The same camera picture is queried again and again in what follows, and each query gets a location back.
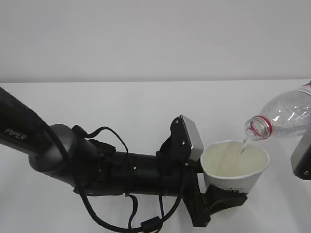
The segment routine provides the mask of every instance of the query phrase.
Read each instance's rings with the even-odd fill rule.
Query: bottle label
[[[298,91],[304,92],[311,96],[311,83],[308,83],[298,89]]]

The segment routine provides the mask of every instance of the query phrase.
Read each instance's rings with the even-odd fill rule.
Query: cable connector
[[[147,221],[142,222],[141,224],[142,232],[150,233],[159,229],[162,225],[162,221],[159,216],[151,218]]]

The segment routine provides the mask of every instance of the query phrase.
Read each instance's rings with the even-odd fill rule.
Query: black cable
[[[129,194],[128,196],[132,199],[133,210],[132,210],[131,216],[130,216],[130,218],[128,220],[127,226],[128,226],[129,229],[132,229],[132,220],[133,220],[133,218],[134,218],[134,216],[135,216],[135,214],[137,213],[137,210],[138,210],[138,200],[137,200],[137,198],[134,195]]]
[[[44,121],[42,121],[42,127],[43,129],[46,131],[46,133],[51,137],[51,139],[53,140],[53,142],[55,143],[55,145],[57,146],[57,148],[59,149],[63,159],[65,160],[67,166],[70,169],[71,175],[73,177],[73,180],[76,184],[76,187],[79,191],[80,197],[83,201],[84,206],[86,207],[86,210],[88,211],[89,215],[91,216],[91,218],[100,226],[114,231],[114,232],[119,232],[119,233],[138,233],[141,232],[143,229],[142,227],[138,227],[138,228],[133,228],[133,229],[127,229],[127,228],[121,228],[121,227],[116,227],[113,225],[110,225],[109,223],[106,223],[105,221],[101,220],[96,213],[94,212],[91,204],[89,203],[87,196],[84,192],[84,189],[78,179],[78,176],[75,172],[75,170],[73,169],[73,167],[70,164],[70,160],[69,160],[69,156],[68,153],[66,151],[66,149],[64,148],[63,143],[60,141],[60,139],[58,138],[58,136],[56,135],[56,133],[48,126],[47,123],[45,123]]]
[[[159,195],[159,202],[160,202],[161,217],[164,218],[164,206],[163,206],[162,194]],[[161,224],[160,228],[155,233],[159,233],[162,227],[163,227],[163,223]]]
[[[120,140],[120,142],[124,145],[125,150],[126,150],[126,154],[125,154],[123,161],[119,164],[119,166],[122,165],[123,163],[126,162],[126,160],[128,158],[128,148],[127,148],[125,142],[123,142],[122,138],[112,128],[109,128],[107,126],[102,126],[102,127],[98,128],[97,130],[95,130],[94,132],[87,134],[85,136],[85,138],[89,138],[89,139],[95,138],[103,130],[109,130],[110,132],[112,132]]]
[[[73,180],[76,184],[76,188],[78,189],[78,192],[80,194],[80,197],[82,199],[82,202],[84,204],[84,206],[86,207],[86,210],[88,211],[89,215],[91,216],[91,218],[100,226],[114,231],[114,232],[119,232],[119,233],[138,233],[143,231],[142,227],[138,227],[138,228],[132,228],[132,229],[127,229],[127,228],[121,228],[121,227],[116,227],[113,226],[109,223],[106,223],[105,221],[101,220],[96,213],[94,212],[91,204],[89,203],[87,196],[84,192],[84,188],[82,186],[82,184],[80,183],[80,180],[78,179],[78,176],[76,174],[76,171],[74,170],[74,168],[71,166],[70,164],[70,160],[69,160],[69,156],[68,153],[63,145],[63,143],[60,141],[60,139],[58,138],[58,136],[56,135],[56,133],[49,127],[49,125],[47,123],[45,123],[42,120],[42,128],[46,131],[46,133],[51,137],[51,139],[53,140],[53,142],[55,143],[56,147],[59,149],[63,159],[66,162],[66,165],[69,167],[69,170],[71,172],[71,175],[73,177]],[[177,196],[177,199],[173,205],[173,207],[171,208],[171,210],[161,219],[161,224],[163,224],[169,217],[172,216],[172,214],[175,212],[175,210],[177,209],[178,205],[180,204],[180,201],[182,199],[182,195],[183,195],[183,190],[185,187],[185,172],[184,172],[184,166],[182,166],[182,178],[181,178],[181,185],[180,185],[180,189],[179,189],[179,193]]]

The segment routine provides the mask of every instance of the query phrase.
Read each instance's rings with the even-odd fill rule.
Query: cup rim
[[[224,141],[220,141],[220,142],[215,142],[213,144],[211,144],[208,148],[210,148],[211,146],[214,146],[214,145],[217,145],[217,144],[220,144],[220,143],[223,143],[223,142],[239,142],[241,143],[241,141],[235,141],[235,140],[224,140]],[[202,163],[202,155],[203,153],[201,154],[201,157],[200,157],[200,163],[201,163],[201,167],[202,167],[202,170],[203,172],[208,175],[209,177],[212,177],[212,178],[215,178],[215,179],[219,179],[219,180],[242,180],[242,179],[245,179],[245,178],[248,178],[248,177],[251,177],[251,176],[254,176],[254,175],[257,175],[257,174],[261,174],[265,169],[267,169],[267,167],[269,166],[270,164],[270,156],[269,154],[264,150],[264,149],[261,149],[259,148],[260,150],[264,151],[266,156],[267,156],[267,164],[266,166],[259,170],[259,171],[255,171],[255,172],[252,172],[252,173],[248,173],[246,175],[241,175],[241,176],[215,176],[215,175],[212,175],[212,174],[209,174],[205,171],[204,167],[203,167],[203,163]]]

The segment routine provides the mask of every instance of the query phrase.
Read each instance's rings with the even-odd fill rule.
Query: bottle neck
[[[268,138],[273,132],[272,124],[264,116],[255,116],[245,124],[246,137],[258,141]]]

